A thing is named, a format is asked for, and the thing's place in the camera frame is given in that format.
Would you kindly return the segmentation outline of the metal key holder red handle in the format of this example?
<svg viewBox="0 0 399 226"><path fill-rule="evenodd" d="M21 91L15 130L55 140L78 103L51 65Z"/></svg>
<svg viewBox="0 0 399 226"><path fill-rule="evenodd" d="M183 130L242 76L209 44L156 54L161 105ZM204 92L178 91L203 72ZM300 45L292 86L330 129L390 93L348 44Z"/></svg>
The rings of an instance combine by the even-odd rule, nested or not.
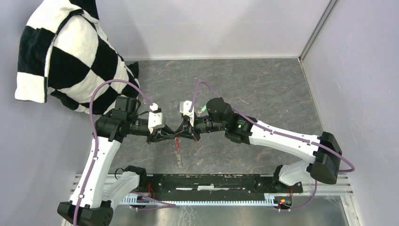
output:
<svg viewBox="0 0 399 226"><path fill-rule="evenodd" d="M175 138L176 142L176 158L177 158L177 164L181 168L183 163L182 163L182 158L181 158L181 148L180 148L180 140L178 137Z"/></svg>

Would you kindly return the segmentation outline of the key with green tag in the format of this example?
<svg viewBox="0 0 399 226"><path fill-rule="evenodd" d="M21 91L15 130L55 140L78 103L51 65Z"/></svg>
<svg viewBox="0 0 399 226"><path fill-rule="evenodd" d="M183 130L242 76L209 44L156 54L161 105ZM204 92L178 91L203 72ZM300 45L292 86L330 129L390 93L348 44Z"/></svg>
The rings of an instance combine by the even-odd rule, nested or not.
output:
<svg viewBox="0 0 399 226"><path fill-rule="evenodd" d="M201 107L201 109L199 109L199 110L197 111L197 113L198 113L199 115L201 115L202 113L204 113L204 112L206 112L206 111L207 111L207 106L204 105L203 107Z"/></svg>

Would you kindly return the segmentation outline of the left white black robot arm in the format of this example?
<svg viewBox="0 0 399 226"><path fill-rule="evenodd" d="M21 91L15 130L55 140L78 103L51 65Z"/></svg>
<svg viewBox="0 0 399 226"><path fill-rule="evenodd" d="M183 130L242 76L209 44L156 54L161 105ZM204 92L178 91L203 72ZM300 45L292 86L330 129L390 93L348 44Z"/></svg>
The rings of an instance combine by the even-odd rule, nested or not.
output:
<svg viewBox="0 0 399 226"><path fill-rule="evenodd" d="M91 150L81 178L69 201L61 202L57 209L72 225L108 226L116 206L133 190L147 189L146 199L153 199L151 179L146 169L137 166L123 168L121 176L108 188L104 187L111 163L126 136L143 136L151 143L166 127L156 103L150 104L146 119L137 113L140 105L135 98L118 97L114 108L94 123Z"/></svg>

